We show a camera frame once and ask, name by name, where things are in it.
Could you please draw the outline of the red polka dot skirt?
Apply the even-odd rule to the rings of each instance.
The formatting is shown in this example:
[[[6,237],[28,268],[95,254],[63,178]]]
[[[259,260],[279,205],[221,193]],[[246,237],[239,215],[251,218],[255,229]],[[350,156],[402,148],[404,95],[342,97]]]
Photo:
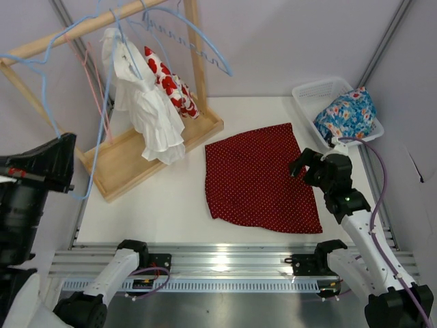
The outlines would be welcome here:
[[[323,231],[313,188],[293,177],[301,154],[290,123],[267,126],[205,146],[205,195],[211,217],[286,234]]]

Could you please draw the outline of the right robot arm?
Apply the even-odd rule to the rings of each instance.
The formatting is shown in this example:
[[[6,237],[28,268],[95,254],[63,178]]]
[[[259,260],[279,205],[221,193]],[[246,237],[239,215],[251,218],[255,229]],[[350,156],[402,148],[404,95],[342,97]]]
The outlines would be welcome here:
[[[355,244],[359,255],[339,239],[315,246],[312,254],[286,259],[294,274],[336,275],[364,303],[369,327],[431,327],[434,295],[405,270],[376,223],[376,208],[352,186],[352,162],[338,147],[321,154],[310,148],[290,164],[306,185],[319,188],[327,210]]]

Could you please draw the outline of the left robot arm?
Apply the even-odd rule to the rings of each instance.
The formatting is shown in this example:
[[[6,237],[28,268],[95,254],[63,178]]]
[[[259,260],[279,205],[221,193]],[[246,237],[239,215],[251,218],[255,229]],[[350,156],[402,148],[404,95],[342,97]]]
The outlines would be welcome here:
[[[64,133],[32,150],[1,157],[1,326],[103,327],[125,279],[146,266],[147,244],[126,239],[98,277],[49,309],[37,269],[22,269],[32,252],[50,192],[69,193],[76,135]]]

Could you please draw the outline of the blue hanger holding dress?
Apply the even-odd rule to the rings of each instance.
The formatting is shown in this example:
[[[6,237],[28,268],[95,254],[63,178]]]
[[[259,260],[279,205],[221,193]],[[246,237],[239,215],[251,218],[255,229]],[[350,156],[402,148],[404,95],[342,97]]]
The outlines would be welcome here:
[[[115,10],[112,9],[112,8],[109,8],[109,11],[110,11],[110,12],[112,13],[112,15],[114,16],[115,24],[117,25],[117,28],[118,28],[118,30],[119,30],[120,38],[121,38],[121,40],[122,40],[122,43],[125,45],[125,47],[126,47],[126,49],[127,49],[127,51],[128,51],[128,54],[129,54],[129,56],[130,56],[131,62],[132,62],[133,67],[134,67],[134,68],[132,69],[132,71],[134,72],[134,75],[135,75],[137,78],[142,79],[143,77],[142,77],[142,75],[141,75],[141,73],[140,73],[140,70],[139,70],[139,68],[138,68],[138,66],[137,66],[137,63],[136,63],[136,61],[135,61],[135,59],[134,59],[134,56],[133,56],[133,54],[132,54],[132,52],[131,52],[131,50],[130,50],[130,48],[129,48],[129,45],[128,45],[128,43],[127,43],[127,40],[126,40],[126,38],[125,38],[125,36],[124,36],[124,32],[123,32],[122,25],[121,25],[121,20],[120,20],[120,15],[119,15],[119,14],[116,14],[116,13],[115,13]]]

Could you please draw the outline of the wide blue plastic hanger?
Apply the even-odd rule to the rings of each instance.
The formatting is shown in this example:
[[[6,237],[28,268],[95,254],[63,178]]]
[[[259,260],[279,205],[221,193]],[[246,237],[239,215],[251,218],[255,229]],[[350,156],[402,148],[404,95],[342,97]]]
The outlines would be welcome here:
[[[159,34],[166,36],[168,39],[173,40],[177,44],[186,48],[188,51],[194,51],[195,59],[202,59],[206,63],[214,66],[228,77],[233,77],[234,72],[225,58],[225,56],[219,51],[216,45],[207,37],[207,35],[192,22],[186,16],[182,15],[179,10],[172,10],[165,6],[150,6],[146,5],[145,1],[140,1],[143,6],[141,13],[141,20],[133,20],[127,18],[126,22],[128,26],[132,29],[133,33],[142,40],[143,37],[140,36],[140,32],[144,31],[154,39],[157,43],[160,52],[164,55],[166,62],[169,64],[169,55],[161,39],[158,37]],[[195,37],[200,37],[200,45],[195,45],[194,41],[189,41],[188,38],[182,37],[180,34],[176,33],[174,30],[167,29],[164,25],[157,23],[152,17],[151,12],[161,12],[168,14],[175,18],[177,21],[183,23],[188,27],[189,31],[194,32]]]

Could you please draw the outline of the wooden clothes rack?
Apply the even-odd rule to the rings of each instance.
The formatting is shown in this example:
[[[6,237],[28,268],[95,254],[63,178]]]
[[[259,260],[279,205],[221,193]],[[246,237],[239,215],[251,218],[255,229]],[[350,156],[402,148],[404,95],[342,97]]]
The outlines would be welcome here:
[[[145,1],[146,5],[152,7],[161,5],[161,1]],[[187,18],[197,26],[197,4],[195,1],[188,1]],[[143,6],[140,1],[133,1],[122,7],[116,8],[115,13],[120,15],[120,20],[126,20],[132,15],[139,13]],[[76,38],[94,32],[98,29],[117,28],[114,16],[110,11],[97,13],[92,16],[85,16],[81,20],[66,27],[64,30],[40,38],[29,44],[25,44],[9,53],[1,56],[1,72],[12,85],[29,101],[34,109],[50,124],[56,132],[56,138],[64,133],[69,133],[61,128],[54,119],[48,107],[46,96],[41,94],[36,96],[25,82],[15,73],[13,65],[21,63],[32,71],[37,71],[39,66],[46,63],[45,59],[37,59],[37,55],[43,54],[45,57],[50,55],[53,48],[67,44],[64,35],[67,34],[73,41]],[[195,37],[193,31],[188,30],[190,41],[195,45],[200,45],[200,37]],[[209,107],[206,99],[205,77],[203,63],[201,59],[195,59],[194,51],[191,51],[193,61],[193,72],[195,75],[196,93],[191,93],[195,104],[199,110],[196,119],[184,118],[180,115],[184,123],[182,138],[184,139],[185,155],[201,143],[205,142],[224,128],[223,120],[215,114]],[[103,111],[107,112],[107,107],[115,108],[115,87],[111,85],[112,70],[106,73],[106,82],[102,83],[104,92]],[[144,180],[155,174],[166,164],[155,159],[148,161],[142,157],[145,148],[143,135],[138,133],[131,123],[131,128],[126,132],[113,137],[113,143],[99,139],[96,147],[83,152],[75,145],[74,158],[78,158],[90,175],[90,185],[97,188],[102,197],[112,202],[127,191],[131,190]],[[103,135],[103,117],[100,118],[98,134]]]

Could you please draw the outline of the blue floral garment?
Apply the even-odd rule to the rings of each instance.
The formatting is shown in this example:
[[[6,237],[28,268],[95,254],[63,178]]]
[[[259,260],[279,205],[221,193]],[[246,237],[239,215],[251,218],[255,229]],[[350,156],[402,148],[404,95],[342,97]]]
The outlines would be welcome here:
[[[362,139],[370,134],[376,113],[369,92],[360,87],[334,99],[318,113],[313,124],[326,141],[331,137]]]

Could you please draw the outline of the white plastic basket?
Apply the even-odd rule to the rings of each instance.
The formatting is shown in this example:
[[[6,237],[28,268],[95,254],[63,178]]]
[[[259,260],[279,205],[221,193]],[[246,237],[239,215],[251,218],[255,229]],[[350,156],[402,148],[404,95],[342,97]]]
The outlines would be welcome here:
[[[310,131],[313,133],[315,140],[322,147],[329,148],[330,146],[328,143],[333,137],[331,137],[328,141],[323,139],[313,124],[315,117],[318,115],[318,113],[327,108],[327,106],[329,106],[334,99],[352,90],[355,89],[352,88],[352,86],[350,86],[346,80],[339,77],[307,83],[295,87],[292,90],[292,96],[294,97],[294,100],[296,101],[296,104],[298,105],[298,108],[300,109],[304,118],[308,121]],[[375,118],[370,134],[362,138],[362,140],[372,141],[383,136],[383,134],[384,128],[378,119]]]

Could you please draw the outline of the white hanging dress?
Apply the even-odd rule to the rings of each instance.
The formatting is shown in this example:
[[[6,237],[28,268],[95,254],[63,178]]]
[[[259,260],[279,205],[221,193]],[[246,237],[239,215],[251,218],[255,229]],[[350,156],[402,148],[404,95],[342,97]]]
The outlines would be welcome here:
[[[105,72],[113,71],[115,110],[127,111],[134,129],[143,135],[142,157],[166,165],[184,158],[184,123],[169,97],[155,84],[156,77],[138,48],[126,38],[142,79],[132,71],[133,64],[117,28],[104,31],[102,63]]]

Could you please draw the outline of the red white floral garment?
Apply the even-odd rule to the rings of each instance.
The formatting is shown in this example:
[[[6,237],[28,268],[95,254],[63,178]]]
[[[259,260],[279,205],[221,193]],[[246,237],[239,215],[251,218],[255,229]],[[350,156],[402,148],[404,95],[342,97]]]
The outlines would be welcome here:
[[[189,87],[178,75],[173,74],[164,62],[147,46],[144,46],[145,60],[156,77],[155,84],[169,97],[177,112],[184,118],[196,119],[199,110]]]

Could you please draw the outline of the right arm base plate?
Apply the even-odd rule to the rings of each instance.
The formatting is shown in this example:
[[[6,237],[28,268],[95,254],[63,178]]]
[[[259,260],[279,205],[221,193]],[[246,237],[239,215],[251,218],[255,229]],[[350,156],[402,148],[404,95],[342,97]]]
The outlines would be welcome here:
[[[315,254],[292,254],[284,259],[290,265],[295,276],[323,276],[321,262]]]

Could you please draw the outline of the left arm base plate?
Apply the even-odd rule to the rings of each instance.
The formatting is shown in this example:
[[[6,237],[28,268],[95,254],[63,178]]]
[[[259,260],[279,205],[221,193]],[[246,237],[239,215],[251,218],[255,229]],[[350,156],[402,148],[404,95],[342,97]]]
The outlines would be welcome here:
[[[172,255],[165,253],[150,253],[147,261],[147,268],[162,267],[170,271]]]

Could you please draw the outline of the aluminium mounting rail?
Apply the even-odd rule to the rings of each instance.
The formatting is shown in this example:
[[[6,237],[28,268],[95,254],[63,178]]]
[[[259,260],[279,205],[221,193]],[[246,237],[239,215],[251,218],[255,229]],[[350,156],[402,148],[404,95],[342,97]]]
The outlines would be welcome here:
[[[278,278],[291,275],[284,263],[293,254],[311,254],[315,243],[149,243],[151,254],[171,254],[171,273],[192,279]],[[74,245],[55,252],[49,277],[95,277],[115,254],[115,243]]]

